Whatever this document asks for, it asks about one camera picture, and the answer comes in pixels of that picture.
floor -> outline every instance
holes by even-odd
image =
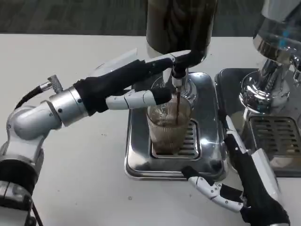
[[[263,0],[219,0],[213,36],[252,36]],[[0,0],[1,33],[145,35],[147,0]]]

ribbed glass cup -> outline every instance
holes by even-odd
[[[176,95],[173,95],[168,103],[147,108],[150,138],[157,153],[172,154],[180,151],[190,122],[190,115],[190,103],[180,97],[177,119]]]

white table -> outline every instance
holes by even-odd
[[[57,74],[67,88],[133,48],[148,58],[145,44],[145,37],[1,34],[0,143],[7,139],[6,118],[16,103],[48,76]],[[258,67],[262,59],[252,38],[213,37],[208,57],[194,71],[213,78],[223,68]],[[128,111],[106,111],[49,134],[33,195],[44,225],[244,225],[239,214],[210,202],[188,183],[129,179],[124,173],[127,119]],[[225,183],[240,187],[234,173]],[[292,225],[299,225],[301,180],[282,178],[279,184]]]

drip tray grate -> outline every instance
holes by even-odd
[[[301,156],[301,138],[292,118],[252,116],[249,121],[257,149],[268,155]]]
[[[155,158],[196,159],[199,156],[198,146],[197,123],[191,120],[187,128],[183,146],[177,154],[160,154],[154,150],[153,145],[151,145],[151,154]]]

robotic hand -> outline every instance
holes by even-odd
[[[227,131],[224,142],[244,191],[215,184],[212,179],[199,175],[192,167],[183,168],[183,175],[203,195],[224,208],[240,212],[243,220],[252,226],[290,225],[275,174],[264,150],[247,150],[231,118],[221,111],[219,117]]]
[[[101,65],[92,74],[63,90],[53,76],[17,105],[7,121],[8,140],[0,149],[0,218],[1,225],[34,226],[40,219],[32,202],[44,160],[43,142],[50,130],[60,129],[96,112],[108,109],[133,109],[158,105],[171,99],[169,89],[124,90],[177,65],[195,60],[190,50],[174,52],[151,60],[138,60],[136,51]],[[53,87],[56,92],[39,106],[22,106],[33,96]]]

